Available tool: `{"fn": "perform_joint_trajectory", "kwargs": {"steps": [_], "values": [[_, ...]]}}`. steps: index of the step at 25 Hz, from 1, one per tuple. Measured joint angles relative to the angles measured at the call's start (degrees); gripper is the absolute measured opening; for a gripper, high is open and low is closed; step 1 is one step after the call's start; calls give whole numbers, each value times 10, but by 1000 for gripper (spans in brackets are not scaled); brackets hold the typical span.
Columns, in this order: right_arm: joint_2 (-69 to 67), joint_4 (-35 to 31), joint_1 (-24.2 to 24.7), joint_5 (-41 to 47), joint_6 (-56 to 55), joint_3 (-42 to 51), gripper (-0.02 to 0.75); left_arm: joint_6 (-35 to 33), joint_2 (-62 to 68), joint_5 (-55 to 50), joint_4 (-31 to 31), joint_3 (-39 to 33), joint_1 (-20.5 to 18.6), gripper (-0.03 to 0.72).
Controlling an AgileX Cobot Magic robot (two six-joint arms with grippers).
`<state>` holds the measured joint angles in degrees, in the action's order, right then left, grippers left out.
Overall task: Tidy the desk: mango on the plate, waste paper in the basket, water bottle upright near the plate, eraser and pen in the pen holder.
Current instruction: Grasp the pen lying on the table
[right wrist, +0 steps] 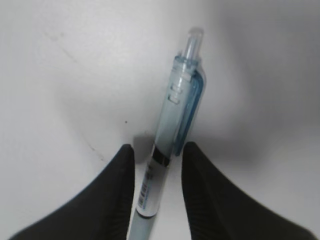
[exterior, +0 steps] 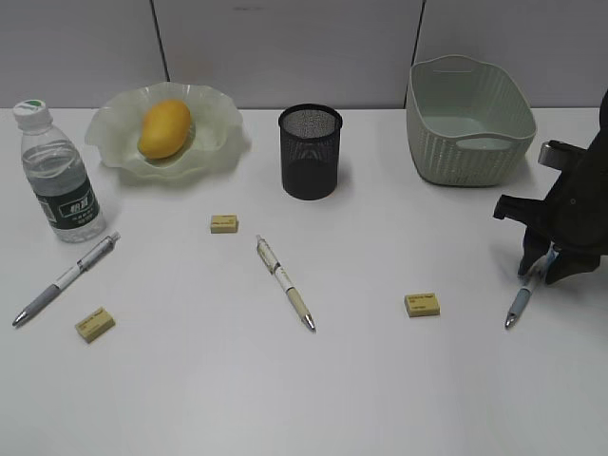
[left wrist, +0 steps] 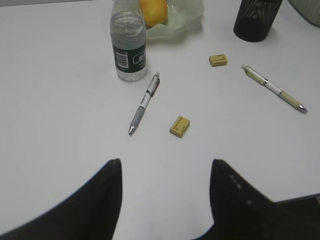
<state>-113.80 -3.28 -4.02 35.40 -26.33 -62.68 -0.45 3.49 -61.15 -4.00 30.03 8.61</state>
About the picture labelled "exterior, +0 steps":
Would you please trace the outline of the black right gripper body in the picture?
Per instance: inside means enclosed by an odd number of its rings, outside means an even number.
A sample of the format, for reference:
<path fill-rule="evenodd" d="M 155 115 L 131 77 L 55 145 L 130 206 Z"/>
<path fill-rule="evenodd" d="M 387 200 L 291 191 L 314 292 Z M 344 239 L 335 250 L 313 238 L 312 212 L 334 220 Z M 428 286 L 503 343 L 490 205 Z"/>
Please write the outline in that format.
<path fill-rule="evenodd" d="M 560 175 L 544 199 L 500 196 L 496 219 L 516 220 L 564 251 L 607 254 L 607 141 L 583 149 L 565 142 L 544 142 L 539 164 Z"/>

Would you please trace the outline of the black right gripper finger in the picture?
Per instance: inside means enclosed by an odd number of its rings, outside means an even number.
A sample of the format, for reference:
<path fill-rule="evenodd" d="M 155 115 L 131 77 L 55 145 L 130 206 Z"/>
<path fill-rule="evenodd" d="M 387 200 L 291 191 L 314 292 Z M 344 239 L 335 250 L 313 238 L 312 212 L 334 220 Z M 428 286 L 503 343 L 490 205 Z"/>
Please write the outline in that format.
<path fill-rule="evenodd" d="M 550 247 L 551 240 L 546 233 L 527 227 L 522 240 L 523 255 L 518 275 L 526 276 L 537 261 L 549 252 Z"/>
<path fill-rule="evenodd" d="M 601 250 L 595 247 L 574 247 L 547 244 L 546 253 L 555 251 L 557 255 L 548 266 L 545 283 L 551 285 L 559 280 L 577 274 L 591 273 L 600 265 Z"/>

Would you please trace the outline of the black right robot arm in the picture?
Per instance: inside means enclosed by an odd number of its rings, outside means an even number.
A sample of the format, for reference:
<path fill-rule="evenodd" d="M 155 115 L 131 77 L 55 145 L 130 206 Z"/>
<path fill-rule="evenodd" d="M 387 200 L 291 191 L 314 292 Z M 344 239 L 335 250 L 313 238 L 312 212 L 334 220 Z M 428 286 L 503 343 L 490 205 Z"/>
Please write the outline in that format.
<path fill-rule="evenodd" d="M 544 199 L 502 195 L 493 217 L 526 226 L 518 275 L 557 250 L 546 269 L 546 284 L 590 273 L 607 254 L 607 99 L 598 114 L 599 130 L 586 148 L 551 140 L 541 147 L 539 163 L 560 171 Z"/>

